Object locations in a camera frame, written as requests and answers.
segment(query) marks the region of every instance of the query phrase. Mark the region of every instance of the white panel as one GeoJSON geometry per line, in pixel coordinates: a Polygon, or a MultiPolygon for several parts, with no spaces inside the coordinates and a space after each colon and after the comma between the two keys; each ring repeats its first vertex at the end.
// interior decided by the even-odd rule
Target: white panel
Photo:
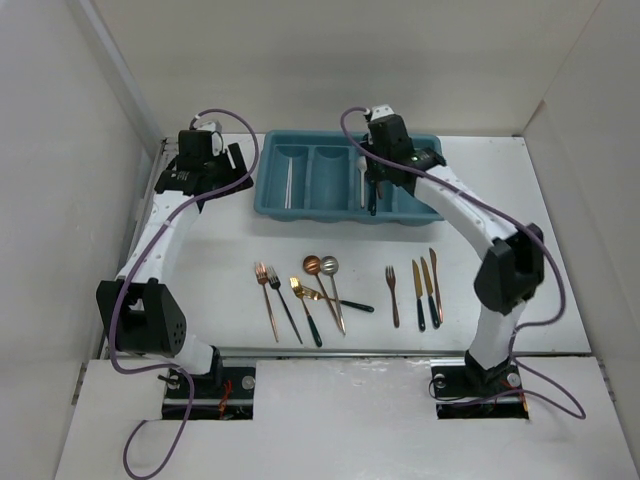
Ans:
{"type": "Polygon", "coordinates": [[[12,480],[53,478],[71,423],[80,371],[73,360],[2,364],[0,465],[12,480]]]}
{"type": "Polygon", "coordinates": [[[640,4],[604,0],[526,130],[536,172],[640,465],[640,4]]]}
{"type": "Polygon", "coordinates": [[[140,88],[133,79],[104,21],[92,0],[66,0],[69,9],[84,34],[101,72],[116,94],[122,110],[142,141],[147,154],[155,156],[162,141],[160,127],[153,118],[140,88]]]}
{"type": "Polygon", "coordinates": [[[63,0],[0,8],[0,359],[85,359],[141,143],[63,0]]]}
{"type": "MultiPolygon", "coordinates": [[[[190,422],[157,478],[637,480],[596,361],[526,361],[573,392],[587,420],[534,398],[529,421],[437,420],[425,360],[267,361],[258,364],[253,421],[190,422]]],[[[91,362],[57,480],[127,478],[130,430],[160,416],[156,375],[126,378],[91,362]]],[[[522,380],[568,404],[544,381],[526,372],[522,380]]],[[[176,428],[143,427],[131,449],[137,473],[158,465],[176,428]]]]}
{"type": "Polygon", "coordinates": [[[205,107],[337,130],[392,103],[419,130],[512,134],[598,0],[97,0],[164,133],[205,107]]]}
{"type": "MultiPolygon", "coordinates": [[[[252,159],[248,135],[229,135],[225,143],[241,141],[244,157],[252,159]]],[[[489,204],[521,221],[535,222],[545,242],[560,261],[568,303],[565,316],[552,327],[531,328],[518,336],[516,349],[524,352],[590,351],[580,315],[564,273],[562,258],[546,212],[535,173],[521,138],[442,137],[444,156],[469,188],[489,204]]],[[[356,222],[324,224],[313,221],[278,222],[253,211],[254,191],[209,202],[183,243],[175,272],[168,283],[187,317],[190,332],[224,347],[297,349],[275,292],[269,295],[280,332],[275,343],[262,289],[253,263],[273,265],[283,282],[283,296],[303,336],[307,352],[317,352],[300,301],[287,279],[298,275],[304,285],[318,288],[316,279],[302,270],[310,254],[334,255],[341,262],[336,275],[340,298],[371,304],[374,314],[344,308],[347,335],[336,328],[323,302],[309,308],[323,338],[323,349],[340,351],[463,352],[475,335],[480,302],[473,281],[480,259],[462,235],[447,222],[427,227],[397,224],[362,225],[356,222]],[[411,259],[438,253],[444,324],[424,334],[417,326],[411,259]],[[400,328],[393,328],[391,297],[384,280],[385,265],[393,265],[400,328]]],[[[324,277],[329,287],[328,278],[324,277]]],[[[522,322],[547,320],[558,309],[558,288],[547,271],[545,282],[529,302],[522,322]]]]}

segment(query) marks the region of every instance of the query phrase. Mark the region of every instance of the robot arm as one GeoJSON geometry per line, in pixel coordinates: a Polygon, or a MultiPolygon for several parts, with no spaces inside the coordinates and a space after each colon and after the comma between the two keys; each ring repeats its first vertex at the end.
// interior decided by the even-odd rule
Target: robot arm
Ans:
{"type": "MultiPolygon", "coordinates": [[[[218,379],[222,369],[218,350],[187,333],[185,316],[166,286],[182,241],[205,202],[193,203],[170,223],[168,218],[187,200],[239,180],[247,169],[238,144],[231,144],[223,150],[217,124],[213,124],[213,131],[180,132],[178,148],[179,154],[162,172],[155,186],[151,214],[133,254],[118,272],[116,280],[100,283],[96,298],[105,331],[109,331],[124,278],[130,274],[138,258],[144,255],[144,263],[131,279],[119,312],[117,345],[112,348],[171,358],[188,373],[210,374],[218,379]],[[167,231],[150,252],[145,252],[151,239],[165,224],[168,225],[167,231]]],[[[224,195],[252,186],[253,181],[248,178],[224,195]]]]}
{"type": "MultiPolygon", "coordinates": [[[[477,198],[432,149],[416,150],[402,117],[388,105],[365,114],[369,134],[360,144],[368,152],[398,165],[428,172],[477,198]]],[[[389,168],[367,158],[372,189],[391,181],[432,207],[471,243],[482,264],[474,289],[482,304],[476,336],[465,354],[466,375],[474,385],[487,385],[509,366],[509,342],[526,301],[544,279],[542,252],[513,225],[461,198],[460,192],[433,180],[389,168]]],[[[540,229],[530,230],[542,239],[540,229]]]]}

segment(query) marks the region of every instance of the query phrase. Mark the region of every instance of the gold spoon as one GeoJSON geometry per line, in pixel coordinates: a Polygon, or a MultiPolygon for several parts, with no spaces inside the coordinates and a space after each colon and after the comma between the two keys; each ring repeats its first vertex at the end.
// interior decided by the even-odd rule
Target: gold spoon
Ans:
{"type": "Polygon", "coordinates": [[[338,330],[342,331],[342,329],[340,328],[340,319],[338,318],[336,311],[333,309],[333,305],[331,305],[331,302],[329,301],[329,295],[324,289],[324,285],[322,285],[322,280],[320,280],[320,277],[318,276],[318,274],[320,273],[320,259],[315,255],[309,255],[303,260],[302,268],[306,273],[308,273],[309,275],[313,275],[318,279],[320,290],[322,290],[322,296],[327,301],[327,305],[329,305],[329,310],[331,310],[331,315],[333,315],[333,318],[336,321],[336,325],[338,325],[338,330]]]}

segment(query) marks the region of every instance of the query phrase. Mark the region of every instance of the white platform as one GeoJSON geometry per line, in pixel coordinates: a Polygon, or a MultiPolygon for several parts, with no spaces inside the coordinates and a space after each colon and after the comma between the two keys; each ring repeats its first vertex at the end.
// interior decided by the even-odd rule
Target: white platform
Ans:
{"type": "Polygon", "coordinates": [[[0,477],[53,478],[71,425],[80,366],[76,360],[3,362],[0,477]]]}
{"type": "MultiPolygon", "coordinates": [[[[596,360],[526,360],[573,392],[587,420],[533,398],[529,421],[437,420],[424,359],[265,360],[254,419],[190,422],[157,479],[637,479],[596,360]]],[[[124,377],[108,361],[89,364],[56,480],[128,478],[129,433],[160,417],[157,374],[124,377]]],[[[523,383],[567,404],[526,372],[523,383]]],[[[131,450],[138,474],[158,465],[177,426],[143,427],[131,450]]]]}
{"type": "MultiPolygon", "coordinates": [[[[252,145],[247,135],[228,135],[240,141],[250,162],[252,145]]],[[[443,153],[458,176],[489,203],[504,208],[523,222],[537,223],[545,242],[560,260],[568,286],[567,312],[551,328],[523,331],[516,349],[523,352],[589,352],[558,245],[545,209],[527,149],[521,138],[442,137],[443,153]]],[[[446,222],[427,227],[397,224],[367,226],[354,222],[322,224],[312,221],[283,223],[257,215],[253,190],[208,203],[184,242],[169,287],[187,316],[189,328],[202,340],[223,351],[229,348],[299,349],[280,301],[270,291],[280,343],[276,344],[264,305],[262,289],[253,272],[255,261],[271,264],[284,284],[283,292],[309,352],[462,352],[473,336],[480,304],[473,279],[480,265],[474,251],[446,222]],[[444,325],[434,331],[417,327],[411,259],[428,259],[429,247],[439,258],[444,325]],[[311,304],[312,315],[324,341],[315,348],[300,302],[288,287],[288,277],[317,288],[302,271],[306,255],[334,255],[340,261],[336,276],[341,298],[375,306],[366,314],[349,308],[343,313],[347,336],[342,337],[326,305],[311,304]],[[385,265],[395,267],[400,329],[393,328],[385,265]]],[[[547,280],[525,311],[522,322],[548,319],[558,307],[553,278],[547,280]]],[[[325,286],[329,288],[328,278],[325,286]]],[[[428,319],[428,308],[425,313],[428,319]]]]}

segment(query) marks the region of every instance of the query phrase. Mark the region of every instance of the blue cutlery tray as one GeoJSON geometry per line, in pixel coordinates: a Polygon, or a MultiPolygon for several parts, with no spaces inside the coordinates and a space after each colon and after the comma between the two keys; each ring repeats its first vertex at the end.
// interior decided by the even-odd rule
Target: blue cutlery tray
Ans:
{"type": "MultiPolygon", "coordinates": [[[[354,138],[362,138],[362,133],[354,138]]],[[[412,135],[416,148],[431,147],[442,153],[438,137],[412,135]]],[[[390,182],[382,184],[377,214],[360,208],[358,152],[342,132],[274,130],[264,140],[260,157],[254,209],[275,220],[299,219],[320,222],[355,220],[378,224],[398,222],[420,226],[442,220],[432,208],[390,182]],[[291,159],[291,208],[285,208],[287,176],[291,159]]]]}

